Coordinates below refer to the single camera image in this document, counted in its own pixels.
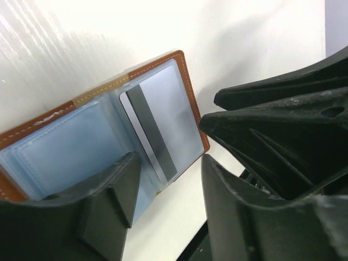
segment leather cover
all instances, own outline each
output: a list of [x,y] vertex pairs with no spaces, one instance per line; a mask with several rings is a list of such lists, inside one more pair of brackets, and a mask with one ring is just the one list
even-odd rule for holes
[[[184,53],[182,51],[175,51],[144,66],[141,66],[138,69],[125,73],[110,82],[104,83],[96,88],[93,88],[20,126],[12,128],[0,134],[0,150],[32,134],[33,132],[48,125],[49,123],[61,118],[62,116],[68,114],[76,108],[86,104],[87,102],[91,101],[94,97],[101,95],[104,92],[115,90],[123,86],[130,80],[140,77],[149,70],[157,66],[160,66],[161,64],[171,59],[174,59],[177,62],[190,101],[190,105],[194,113],[196,123],[198,124],[201,119],[201,116],[192,89]],[[210,149],[210,144],[207,139],[207,136],[202,131],[200,131],[200,136],[202,139],[204,152],[207,152]],[[9,178],[9,176],[0,166],[0,200],[23,201],[25,199],[28,199],[27,195],[25,195],[25,193],[16,184],[14,184],[14,182]]]

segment white backdrop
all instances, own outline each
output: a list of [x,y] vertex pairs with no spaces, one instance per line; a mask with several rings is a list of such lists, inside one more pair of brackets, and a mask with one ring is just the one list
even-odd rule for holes
[[[0,3],[0,132],[171,49],[201,113],[221,88],[325,57],[324,0],[37,0]],[[235,174],[243,167],[214,145]],[[206,219],[197,162],[129,231],[124,261],[176,260]]]

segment scuff mark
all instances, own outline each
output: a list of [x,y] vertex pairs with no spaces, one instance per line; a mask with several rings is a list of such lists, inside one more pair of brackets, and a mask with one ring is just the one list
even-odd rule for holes
[[40,124],[42,124],[42,123],[44,123],[46,121],[49,121],[50,119],[52,119],[56,115],[61,114],[62,112],[64,112],[64,110],[56,111],[55,113],[51,114],[49,117],[44,118],[42,121],[35,122],[34,125],[37,126],[37,125],[40,125]]

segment white wall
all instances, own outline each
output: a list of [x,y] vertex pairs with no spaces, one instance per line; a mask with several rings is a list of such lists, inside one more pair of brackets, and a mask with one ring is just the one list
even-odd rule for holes
[[348,46],[348,1],[325,0],[326,55]]

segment wallet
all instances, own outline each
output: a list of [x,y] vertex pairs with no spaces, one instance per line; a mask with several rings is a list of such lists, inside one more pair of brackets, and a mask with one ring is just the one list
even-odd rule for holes
[[133,221],[209,150],[182,51],[0,134],[0,199],[42,200],[138,152]]

